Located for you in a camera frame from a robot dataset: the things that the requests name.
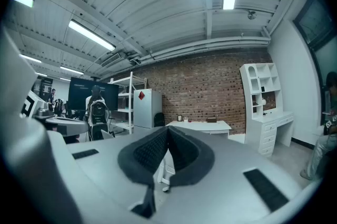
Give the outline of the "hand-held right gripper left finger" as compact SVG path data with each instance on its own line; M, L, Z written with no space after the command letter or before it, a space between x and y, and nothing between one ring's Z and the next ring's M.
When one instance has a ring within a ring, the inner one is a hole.
M136 206L150 203L146 185L130 181L118 164L119 152L127 145L154 133L155 128L107 140L68 145L70 155L95 149L94 155L71 159L66 170L67 185L76 202L82 223L168 223L166 204L145 218Z

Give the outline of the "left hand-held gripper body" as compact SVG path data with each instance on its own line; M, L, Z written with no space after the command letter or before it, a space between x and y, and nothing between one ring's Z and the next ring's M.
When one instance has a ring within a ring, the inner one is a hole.
M54 116L54 113L49 109L48 102L42 100L32 91L28 93L22 111L20 113L21 118L46 120Z

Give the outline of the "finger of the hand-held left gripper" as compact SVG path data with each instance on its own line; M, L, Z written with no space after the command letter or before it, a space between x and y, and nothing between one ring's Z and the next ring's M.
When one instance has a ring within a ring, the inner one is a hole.
M56 128L56 132L64 137L77 136L86 133L89 130L89 125L86 121L70 119L65 117L51 117L46 119L47 124Z

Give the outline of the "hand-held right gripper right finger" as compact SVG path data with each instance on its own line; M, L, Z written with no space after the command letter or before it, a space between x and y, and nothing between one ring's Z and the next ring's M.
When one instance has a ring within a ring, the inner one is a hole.
M154 215L157 223L289 223L319 187L315 181L302 189L278 165L239 142L184 128L183 131L214 152L210 171L195 185L171 187ZM246 174L260 171L285 200L270 209Z

